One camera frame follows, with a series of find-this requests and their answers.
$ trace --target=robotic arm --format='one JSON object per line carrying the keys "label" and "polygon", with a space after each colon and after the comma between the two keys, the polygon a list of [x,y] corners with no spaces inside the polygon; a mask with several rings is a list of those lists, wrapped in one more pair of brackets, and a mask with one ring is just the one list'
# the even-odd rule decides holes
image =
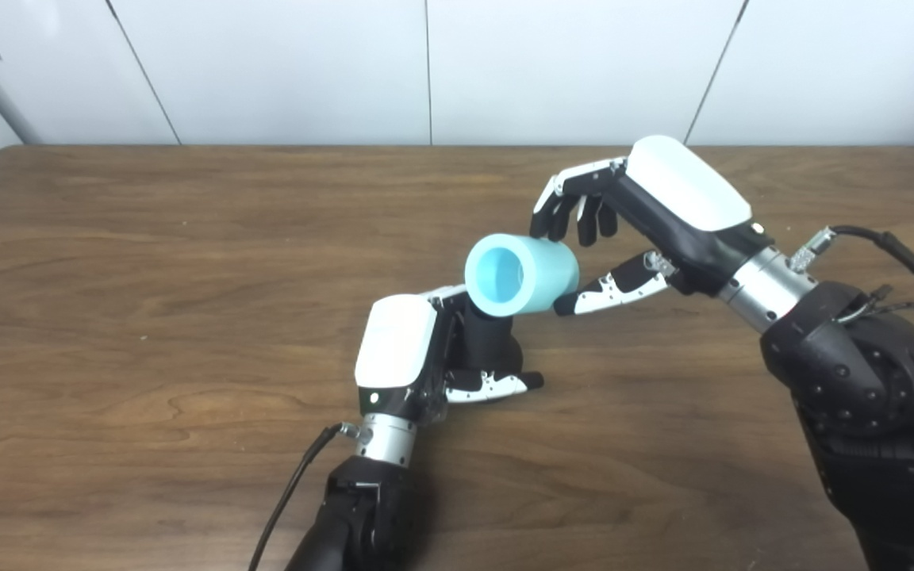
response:
{"label": "robotic arm", "polygon": [[679,142],[640,140],[628,158],[552,177],[533,237],[561,240],[577,206],[580,243],[623,217],[656,246],[555,303],[580,314],[672,286],[717,297],[761,333],[766,368],[792,393],[831,502],[849,519],[873,571],[914,571],[914,326],[878,308],[881,293],[818,282],[808,265],[838,234],[873,240],[914,271],[890,234],[825,228],[792,258],[751,207]]}
{"label": "robotic arm", "polygon": [[445,419],[449,404],[511,397],[543,385],[540,374],[521,372],[512,327],[512,317],[480,312],[463,285],[374,303],[355,365],[363,425],[331,427],[309,449],[261,536],[250,570],[258,566],[302,467],[338,431],[355,438],[355,454],[330,473],[315,524],[286,568],[397,568],[413,520],[407,467],[418,428]]}

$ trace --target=cup opening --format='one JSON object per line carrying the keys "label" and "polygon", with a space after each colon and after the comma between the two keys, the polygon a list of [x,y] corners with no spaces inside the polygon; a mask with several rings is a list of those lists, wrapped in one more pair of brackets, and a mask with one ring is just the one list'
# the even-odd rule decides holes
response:
{"label": "cup opening", "polygon": [[517,254],[493,248],[478,261],[478,290],[490,302],[504,304],[514,299],[524,282],[524,267]]}

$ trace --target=light blue cup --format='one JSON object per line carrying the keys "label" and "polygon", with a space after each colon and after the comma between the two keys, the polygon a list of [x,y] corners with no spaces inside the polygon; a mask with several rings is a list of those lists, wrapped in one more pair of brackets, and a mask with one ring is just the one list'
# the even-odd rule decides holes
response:
{"label": "light blue cup", "polygon": [[468,295],[494,317],[545,311],[574,292],[577,257],[561,242],[493,234],[471,248],[464,264]]}

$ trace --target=wood grain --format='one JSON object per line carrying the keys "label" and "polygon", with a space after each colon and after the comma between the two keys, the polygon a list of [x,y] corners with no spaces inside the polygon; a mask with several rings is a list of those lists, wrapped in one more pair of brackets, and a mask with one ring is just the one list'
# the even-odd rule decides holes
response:
{"label": "wood grain", "polygon": [[[549,174],[624,148],[0,152],[0,570],[229,570],[321,427],[356,420],[371,302],[459,282]],[[914,247],[914,148],[703,148],[785,251]],[[585,276],[646,248],[582,251]],[[862,243],[819,278],[914,281]],[[544,390],[422,431],[411,568],[848,570],[787,394],[721,303],[518,318]],[[311,523],[331,444],[265,569]]]}

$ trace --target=metal cylinder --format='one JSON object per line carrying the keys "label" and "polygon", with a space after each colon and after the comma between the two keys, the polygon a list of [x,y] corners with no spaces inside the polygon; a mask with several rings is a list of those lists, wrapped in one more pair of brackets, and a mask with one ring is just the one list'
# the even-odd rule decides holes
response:
{"label": "metal cylinder", "polygon": [[417,427],[399,416],[373,413],[366,415],[363,433],[371,435],[365,443],[359,440],[355,455],[407,467],[411,462]]}
{"label": "metal cylinder", "polygon": [[718,293],[750,326],[763,333],[795,307],[816,279],[788,267],[788,258],[775,248],[765,248],[732,275]]}

